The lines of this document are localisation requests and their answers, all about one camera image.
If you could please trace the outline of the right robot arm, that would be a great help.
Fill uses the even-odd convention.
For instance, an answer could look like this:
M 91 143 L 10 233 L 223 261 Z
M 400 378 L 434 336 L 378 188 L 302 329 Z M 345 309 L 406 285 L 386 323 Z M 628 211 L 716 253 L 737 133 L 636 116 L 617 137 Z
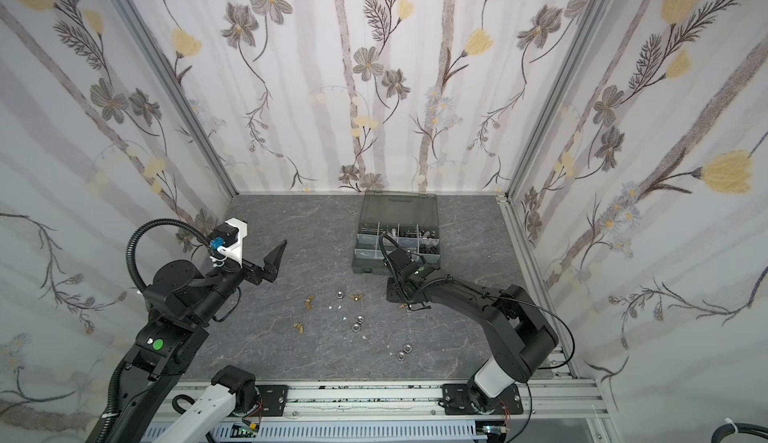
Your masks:
M 533 302 L 522 287 L 489 288 L 457 278 L 414 256 L 388 234 L 378 236 L 384 266 L 390 272 L 387 299 L 411 312 L 445 306 L 478 323 L 491 356 L 465 384 L 446 384 L 438 405 L 448 415 L 492 414 L 509 408 L 508 393 L 518 383 L 528 382 L 538 370 L 567 366 L 573 357 L 547 366 L 559 337 L 546 319 L 562 319 Z

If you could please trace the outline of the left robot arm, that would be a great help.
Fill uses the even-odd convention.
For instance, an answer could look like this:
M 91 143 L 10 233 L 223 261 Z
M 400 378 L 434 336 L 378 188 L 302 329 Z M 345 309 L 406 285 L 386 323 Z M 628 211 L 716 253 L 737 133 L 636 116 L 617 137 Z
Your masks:
M 161 267 L 152 283 L 142 279 L 136 263 L 141 238 L 161 226 L 180 228 L 206 249 L 213 267 L 201 273 L 188 260 Z M 217 312 L 244 282 L 274 282 L 286 250 L 280 242 L 256 265 L 243 257 L 246 222 L 231 218 L 205 235 L 190 224 L 161 218 L 140 226 L 129 238 L 126 265 L 146 303 L 149 317 L 133 346 L 115 367 L 107 389 L 106 406 L 88 439 L 91 442 L 137 442 L 157 410 L 190 367 L 209 336 Z

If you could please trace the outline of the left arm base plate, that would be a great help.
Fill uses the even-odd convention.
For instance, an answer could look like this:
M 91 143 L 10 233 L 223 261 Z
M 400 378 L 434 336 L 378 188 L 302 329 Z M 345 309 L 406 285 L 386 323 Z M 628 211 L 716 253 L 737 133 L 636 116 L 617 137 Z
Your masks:
M 253 415 L 259 417 L 282 417 L 288 398 L 288 385 L 256 386 L 258 402 Z

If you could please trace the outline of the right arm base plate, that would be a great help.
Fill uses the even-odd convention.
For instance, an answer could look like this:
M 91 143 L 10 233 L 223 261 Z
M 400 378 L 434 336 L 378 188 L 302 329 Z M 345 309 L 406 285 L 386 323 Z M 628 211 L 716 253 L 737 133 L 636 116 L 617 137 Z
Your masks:
M 488 397 L 480 389 L 468 383 L 441 386 L 442 396 L 438 405 L 446 415 L 521 415 L 524 413 L 523 402 L 518 387 L 508 386 L 497 397 Z

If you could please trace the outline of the green compartment organizer box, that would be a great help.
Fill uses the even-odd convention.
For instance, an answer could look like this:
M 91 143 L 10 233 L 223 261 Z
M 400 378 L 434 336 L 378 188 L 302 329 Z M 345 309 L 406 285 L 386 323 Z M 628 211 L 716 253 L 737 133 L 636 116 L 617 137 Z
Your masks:
M 427 193 L 367 192 L 363 199 L 352 259 L 355 274 L 386 275 L 384 251 L 394 240 L 415 259 L 441 260 L 437 196 Z

